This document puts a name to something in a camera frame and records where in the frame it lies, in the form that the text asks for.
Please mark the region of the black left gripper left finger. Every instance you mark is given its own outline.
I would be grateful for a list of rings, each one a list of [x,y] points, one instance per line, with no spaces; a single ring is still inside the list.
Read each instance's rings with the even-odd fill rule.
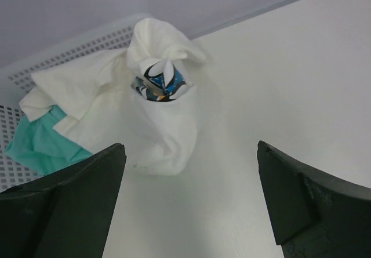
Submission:
[[[125,163],[114,144],[1,192],[1,257],[102,257]]]

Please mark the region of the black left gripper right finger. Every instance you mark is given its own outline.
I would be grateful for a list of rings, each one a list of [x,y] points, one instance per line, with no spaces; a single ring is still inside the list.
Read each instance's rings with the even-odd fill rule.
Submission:
[[[285,257],[370,257],[370,189],[260,141],[259,176]]]

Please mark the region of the white t-shirt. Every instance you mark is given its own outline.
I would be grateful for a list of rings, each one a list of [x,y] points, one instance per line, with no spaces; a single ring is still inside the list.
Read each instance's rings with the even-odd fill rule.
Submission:
[[[197,87],[184,60],[205,55],[181,31],[154,18],[138,22],[126,49],[101,50],[32,74],[21,100],[29,121],[58,106],[54,130],[95,154],[120,143],[127,166],[151,175],[177,175],[199,133]]]

